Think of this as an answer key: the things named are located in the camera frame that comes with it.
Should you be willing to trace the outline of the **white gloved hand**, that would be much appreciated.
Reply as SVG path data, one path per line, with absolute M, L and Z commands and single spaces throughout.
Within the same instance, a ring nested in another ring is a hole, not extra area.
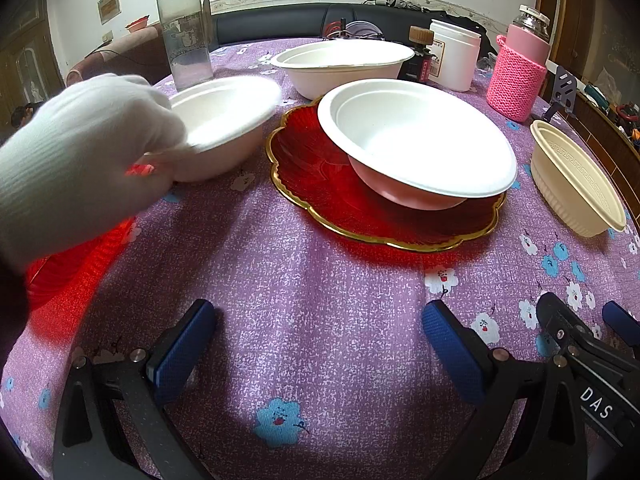
M 153 205 L 171 187 L 170 170 L 130 169 L 185 137 L 167 96 L 140 76 L 68 87 L 2 145 L 2 257 L 23 270 Z

